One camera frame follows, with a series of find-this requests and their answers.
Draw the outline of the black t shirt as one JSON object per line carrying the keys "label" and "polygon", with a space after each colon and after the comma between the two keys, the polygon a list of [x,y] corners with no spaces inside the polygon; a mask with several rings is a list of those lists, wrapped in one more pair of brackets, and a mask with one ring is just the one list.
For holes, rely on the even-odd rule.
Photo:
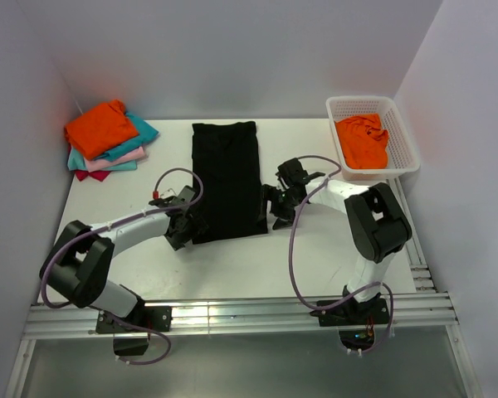
{"label": "black t shirt", "polygon": [[199,213],[207,223],[195,245],[268,232],[255,122],[195,123],[192,160],[203,182]]}

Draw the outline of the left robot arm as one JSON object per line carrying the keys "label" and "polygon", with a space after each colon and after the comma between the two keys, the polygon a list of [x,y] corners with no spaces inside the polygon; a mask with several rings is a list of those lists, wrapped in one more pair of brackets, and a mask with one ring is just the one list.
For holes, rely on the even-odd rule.
{"label": "left robot arm", "polygon": [[139,311],[141,297],[109,281],[114,257],[147,240],[164,237],[174,250],[203,234],[208,226],[195,206],[147,206],[106,223],[69,223],[41,267],[41,298],[49,308],[72,304],[117,318]]}

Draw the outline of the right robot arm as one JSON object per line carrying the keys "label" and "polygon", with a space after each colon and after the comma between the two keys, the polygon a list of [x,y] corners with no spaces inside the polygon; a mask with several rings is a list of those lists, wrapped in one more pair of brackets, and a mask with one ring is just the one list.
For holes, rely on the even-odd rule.
{"label": "right robot arm", "polygon": [[[358,261],[344,297],[335,304],[315,306],[300,293],[295,280],[293,254],[300,214],[308,204],[326,206],[346,215]],[[286,189],[264,185],[261,189],[261,211],[276,217],[275,230],[291,228],[288,245],[288,272],[296,297],[308,308],[328,311],[345,303],[365,304],[377,299],[383,279],[393,261],[413,233],[410,223],[391,187],[380,182],[372,186],[317,177],[303,177]]]}

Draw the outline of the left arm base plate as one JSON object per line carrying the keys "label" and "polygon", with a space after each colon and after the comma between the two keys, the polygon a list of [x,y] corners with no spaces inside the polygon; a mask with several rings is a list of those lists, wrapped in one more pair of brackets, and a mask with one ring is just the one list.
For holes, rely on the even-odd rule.
{"label": "left arm base plate", "polygon": [[[169,306],[146,306],[136,314],[130,314],[124,318],[125,323],[148,329],[150,332],[168,332],[172,321],[172,308]],[[95,326],[98,334],[121,334],[140,332],[140,329],[122,326],[107,313],[100,313]]]}

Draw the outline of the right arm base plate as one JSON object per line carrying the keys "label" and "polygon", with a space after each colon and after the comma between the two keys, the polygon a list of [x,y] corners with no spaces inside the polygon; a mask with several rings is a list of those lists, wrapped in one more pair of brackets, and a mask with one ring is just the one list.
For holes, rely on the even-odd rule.
{"label": "right arm base plate", "polygon": [[330,310],[312,310],[310,316],[317,318],[321,327],[376,326],[390,321],[387,301],[380,294],[362,303],[352,298]]}

